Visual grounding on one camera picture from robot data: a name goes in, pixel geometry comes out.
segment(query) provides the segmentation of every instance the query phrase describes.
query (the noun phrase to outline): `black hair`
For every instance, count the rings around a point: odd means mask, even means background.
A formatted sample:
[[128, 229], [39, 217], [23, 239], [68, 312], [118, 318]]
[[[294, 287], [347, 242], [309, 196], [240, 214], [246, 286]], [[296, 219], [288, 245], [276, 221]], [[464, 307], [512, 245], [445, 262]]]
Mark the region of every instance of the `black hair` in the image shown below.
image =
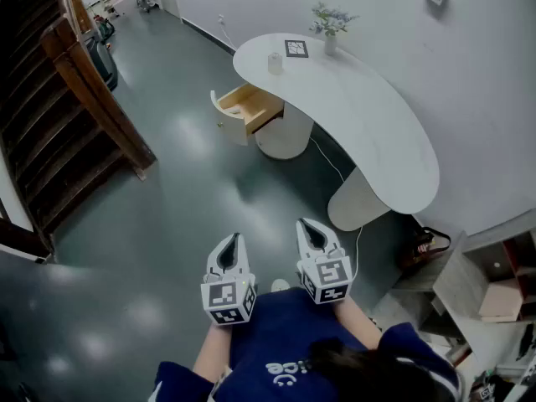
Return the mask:
[[329, 379], [341, 402], [452, 402], [451, 393], [414, 363], [379, 350], [358, 352], [338, 338], [309, 348], [309, 367]]

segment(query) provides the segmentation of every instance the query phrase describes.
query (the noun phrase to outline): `curved white desk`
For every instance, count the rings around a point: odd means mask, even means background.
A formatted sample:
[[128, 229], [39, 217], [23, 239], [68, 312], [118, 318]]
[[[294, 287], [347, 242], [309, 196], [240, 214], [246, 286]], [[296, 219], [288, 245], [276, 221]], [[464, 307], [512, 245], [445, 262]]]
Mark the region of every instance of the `curved white desk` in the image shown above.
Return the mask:
[[[286, 57], [285, 40], [305, 40], [309, 58]], [[279, 139], [276, 149], [297, 144], [284, 157], [302, 152], [312, 129], [308, 118], [299, 116], [303, 112], [346, 151], [357, 168], [328, 205], [340, 229], [357, 229], [389, 209], [421, 211], [439, 186], [436, 154], [424, 129], [374, 70], [341, 49], [327, 56], [323, 47], [317, 39], [278, 33], [256, 37], [236, 51], [233, 64], [242, 78], [291, 104], [285, 117], [256, 133], [257, 143], [264, 150], [263, 136], [271, 137], [270, 144]], [[283, 55], [281, 75], [268, 72], [273, 52]]]

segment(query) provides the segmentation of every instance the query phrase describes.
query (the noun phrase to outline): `person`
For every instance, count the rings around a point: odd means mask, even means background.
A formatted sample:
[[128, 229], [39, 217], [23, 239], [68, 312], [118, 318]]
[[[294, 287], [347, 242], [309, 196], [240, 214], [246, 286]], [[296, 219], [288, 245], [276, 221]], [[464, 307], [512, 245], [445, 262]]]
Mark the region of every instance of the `person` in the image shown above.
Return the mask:
[[259, 296], [248, 323], [213, 324], [193, 371], [162, 362], [149, 401], [454, 402], [460, 387], [409, 323], [382, 335], [350, 297], [293, 288]]

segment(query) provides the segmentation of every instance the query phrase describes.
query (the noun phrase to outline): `open drawer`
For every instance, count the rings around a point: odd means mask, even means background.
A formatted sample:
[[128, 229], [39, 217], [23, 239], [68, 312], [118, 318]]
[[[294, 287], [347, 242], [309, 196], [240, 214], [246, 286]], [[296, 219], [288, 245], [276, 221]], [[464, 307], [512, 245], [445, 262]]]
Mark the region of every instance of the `open drawer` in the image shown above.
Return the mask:
[[210, 98], [216, 109], [218, 125], [232, 142], [243, 146], [248, 144], [247, 138], [251, 134], [278, 117], [284, 106], [281, 98], [250, 84], [239, 86], [219, 100], [211, 90]]

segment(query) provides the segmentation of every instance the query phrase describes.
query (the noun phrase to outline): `flower vase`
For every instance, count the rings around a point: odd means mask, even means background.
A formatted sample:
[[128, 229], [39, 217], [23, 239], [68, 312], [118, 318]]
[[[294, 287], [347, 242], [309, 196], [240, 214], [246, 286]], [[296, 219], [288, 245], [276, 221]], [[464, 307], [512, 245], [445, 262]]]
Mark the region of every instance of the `flower vase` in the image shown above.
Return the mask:
[[335, 34], [329, 34], [326, 36], [326, 41], [324, 42], [324, 53], [333, 56], [335, 49], [337, 49], [337, 36]]

